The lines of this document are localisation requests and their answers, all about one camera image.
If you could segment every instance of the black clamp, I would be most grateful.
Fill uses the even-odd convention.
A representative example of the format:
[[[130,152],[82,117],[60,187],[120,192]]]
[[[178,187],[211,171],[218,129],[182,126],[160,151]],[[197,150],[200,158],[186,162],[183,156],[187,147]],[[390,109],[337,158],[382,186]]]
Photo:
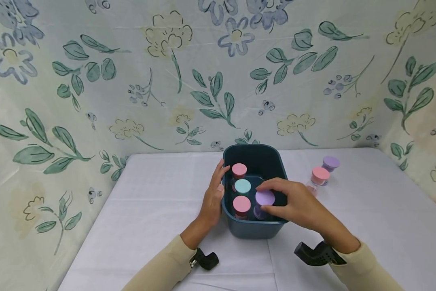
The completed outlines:
[[[209,271],[218,265],[219,260],[218,256],[214,252],[209,255],[205,255],[202,249],[197,248],[197,253],[190,260],[190,267],[193,268],[197,263],[199,263],[199,266],[203,267],[203,269]]]
[[[294,254],[309,266],[323,266],[328,263],[335,265],[346,264],[346,261],[325,242],[319,243],[315,249],[311,249],[305,243],[300,242]]]

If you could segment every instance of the white table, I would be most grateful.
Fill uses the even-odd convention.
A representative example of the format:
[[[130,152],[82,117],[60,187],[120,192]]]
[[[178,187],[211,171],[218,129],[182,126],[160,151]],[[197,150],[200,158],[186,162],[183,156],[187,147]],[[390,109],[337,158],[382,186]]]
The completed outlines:
[[[338,168],[319,200],[407,291],[436,291],[436,205],[386,155],[372,148],[280,151],[289,180],[305,183],[325,155]],[[222,153],[136,154],[117,182],[59,291],[120,290],[197,215]],[[195,268],[175,290],[346,290],[328,266],[294,255],[321,237],[287,223],[271,240],[234,238],[224,219],[201,244],[220,260]]]

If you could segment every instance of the hand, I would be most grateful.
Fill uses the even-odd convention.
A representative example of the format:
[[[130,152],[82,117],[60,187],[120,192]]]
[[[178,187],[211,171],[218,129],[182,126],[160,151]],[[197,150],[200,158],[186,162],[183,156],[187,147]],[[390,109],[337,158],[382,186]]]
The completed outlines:
[[[221,159],[213,172],[212,179],[203,196],[202,208],[199,215],[181,233],[184,244],[190,249],[196,249],[199,243],[205,238],[210,230],[218,224],[221,217],[221,199],[224,196],[224,187],[221,179],[230,169],[230,166],[223,168],[224,160]]]
[[[360,242],[304,184],[281,178],[264,181],[257,190],[276,190],[288,196],[286,206],[262,206],[262,210],[320,233],[328,245],[349,254],[360,248]]]

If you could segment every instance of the beige sleeve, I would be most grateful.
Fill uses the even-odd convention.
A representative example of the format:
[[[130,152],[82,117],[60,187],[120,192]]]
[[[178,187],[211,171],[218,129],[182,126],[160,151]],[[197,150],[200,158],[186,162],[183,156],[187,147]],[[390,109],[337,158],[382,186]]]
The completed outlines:
[[[196,250],[189,249],[176,236],[124,286],[123,291],[170,291],[190,272]]]
[[[338,254],[347,264],[330,267],[350,291],[403,291],[365,243],[361,242],[361,247],[352,254]]]

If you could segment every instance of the floral backdrop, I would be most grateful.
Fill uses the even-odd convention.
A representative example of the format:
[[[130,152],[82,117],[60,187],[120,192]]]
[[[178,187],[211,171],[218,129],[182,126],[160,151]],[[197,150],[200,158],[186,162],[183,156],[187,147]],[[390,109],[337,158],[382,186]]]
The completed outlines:
[[[436,0],[0,0],[0,290],[57,290],[130,154],[236,143],[436,202]]]

